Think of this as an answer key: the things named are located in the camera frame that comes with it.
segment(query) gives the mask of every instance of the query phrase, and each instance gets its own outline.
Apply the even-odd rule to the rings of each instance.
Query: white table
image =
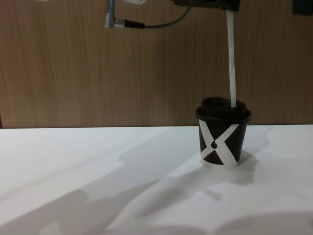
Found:
[[[202,166],[197,127],[0,130],[1,235],[312,235],[313,126],[249,126]]]

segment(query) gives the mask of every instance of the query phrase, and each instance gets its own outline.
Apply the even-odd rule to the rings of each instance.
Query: black cable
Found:
[[[186,11],[176,20],[173,20],[169,23],[163,23],[163,24],[157,24],[157,25],[145,25],[145,28],[164,28],[164,27],[171,26],[173,24],[178,23],[179,21],[181,21],[182,19],[184,19],[187,16],[187,14],[189,13],[189,11],[193,5],[193,2],[194,2],[193,0],[189,0],[189,5],[188,5]]]

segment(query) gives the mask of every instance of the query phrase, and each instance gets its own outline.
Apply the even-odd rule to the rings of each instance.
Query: x logo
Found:
[[[215,140],[211,132],[209,131],[209,128],[207,127],[205,121],[199,120],[199,122],[203,139],[206,144],[206,148],[201,152],[201,157],[204,159],[210,153],[216,151],[224,165],[235,165],[237,163],[236,159],[230,152],[228,146],[225,143],[225,140],[236,130],[239,124],[231,125],[223,134],[221,134]],[[217,145],[216,148],[213,148],[211,146],[213,142],[215,142],[215,144]]]

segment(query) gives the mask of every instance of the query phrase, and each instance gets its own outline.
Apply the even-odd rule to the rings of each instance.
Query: wooden background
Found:
[[[224,11],[108,30],[105,10],[105,0],[0,0],[4,128],[194,125],[204,97],[228,97]],[[116,7],[147,24],[184,10],[169,0]],[[291,0],[242,0],[235,59],[252,124],[313,123],[313,17],[293,15]]]

